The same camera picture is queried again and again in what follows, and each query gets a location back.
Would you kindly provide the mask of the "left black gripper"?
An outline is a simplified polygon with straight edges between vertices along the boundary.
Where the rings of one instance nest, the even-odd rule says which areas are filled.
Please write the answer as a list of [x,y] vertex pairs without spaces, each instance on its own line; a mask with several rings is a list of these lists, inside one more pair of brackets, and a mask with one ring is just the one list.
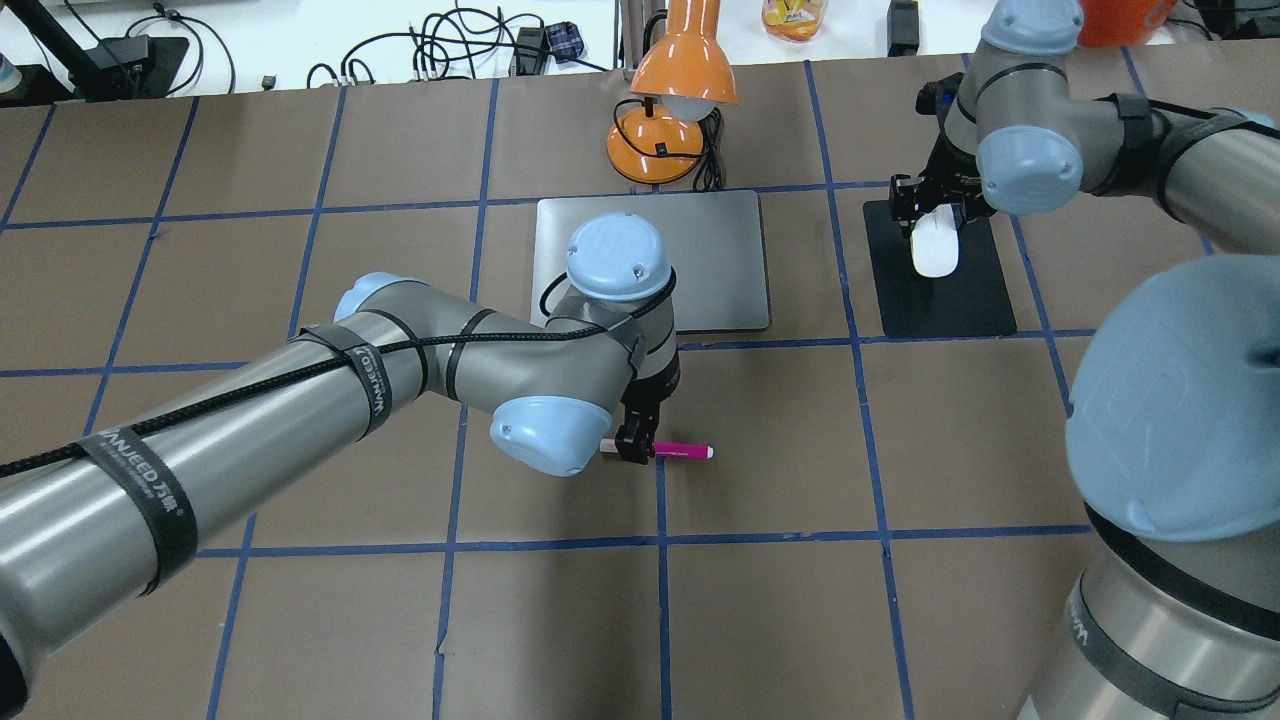
[[626,462],[648,465],[657,457],[655,429],[660,406],[677,389],[681,377],[680,355],[655,374],[632,380],[623,396],[623,425],[614,434],[614,450]]

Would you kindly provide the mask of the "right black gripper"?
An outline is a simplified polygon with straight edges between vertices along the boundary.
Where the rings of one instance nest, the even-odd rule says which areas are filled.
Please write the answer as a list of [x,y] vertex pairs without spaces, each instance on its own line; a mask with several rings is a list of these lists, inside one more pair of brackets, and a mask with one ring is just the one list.
[[902,237],[910,237],[925,213],[943,204],[950,204],[957,233],[996,214],[983,195],[977,158],[940,132],[920,176],[890,177],[890,215]]

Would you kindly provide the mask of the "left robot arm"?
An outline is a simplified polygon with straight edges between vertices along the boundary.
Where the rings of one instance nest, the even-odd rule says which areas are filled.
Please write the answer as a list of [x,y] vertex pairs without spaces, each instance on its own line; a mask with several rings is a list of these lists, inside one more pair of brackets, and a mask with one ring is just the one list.
[[614,429],[646,460],[678,382],[676,272],[660,232],[609,213],[570,237],[538,327],[372,273],[326,324],[168,410],[3,465],[3,716],[38,667],[182,571],[205,541],[425,393],[492,415],[498,448],[580,473]]

